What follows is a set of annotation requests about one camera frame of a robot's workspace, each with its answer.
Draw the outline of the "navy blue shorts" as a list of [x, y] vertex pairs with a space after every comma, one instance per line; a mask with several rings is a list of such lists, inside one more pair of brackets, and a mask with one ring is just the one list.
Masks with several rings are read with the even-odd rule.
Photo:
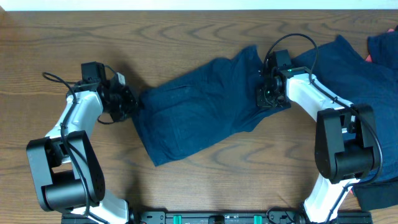
[[251, 132], [280, 108], [260, 109], [262, 61], [250, 45], [232, 59], [215, 58], [139, 96], [132, 120], [155, 166], [184, 159], [229, 136]]

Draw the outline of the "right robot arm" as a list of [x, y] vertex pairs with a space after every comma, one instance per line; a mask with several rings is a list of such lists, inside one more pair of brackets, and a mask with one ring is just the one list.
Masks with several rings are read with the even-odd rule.
[[258, 107], [282, 108], [293, 101], [317, 124], [314, 156], [319, 176], [293, 222], [338, 221], [338, 209], [348, 192], [373, 183], [374, 179], [365, 179], [372, 170], [381, 172], [373, 109], [340, 98], [306, 67], [272, 67], [261, 75], [264, 83], [257, 89]]

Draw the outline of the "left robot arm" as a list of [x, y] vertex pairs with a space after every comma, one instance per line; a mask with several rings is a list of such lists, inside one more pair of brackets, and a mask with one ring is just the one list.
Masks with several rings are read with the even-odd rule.
[[39, 205], [46, 212], [60, 212], [62, 223], [133, 223], [128, 202], [105, 186], [90, 136], [103, 113], [123, 120], [136, 99], [119, 80], [64, 84], [67, 105], [59, 121], [26, 147]]

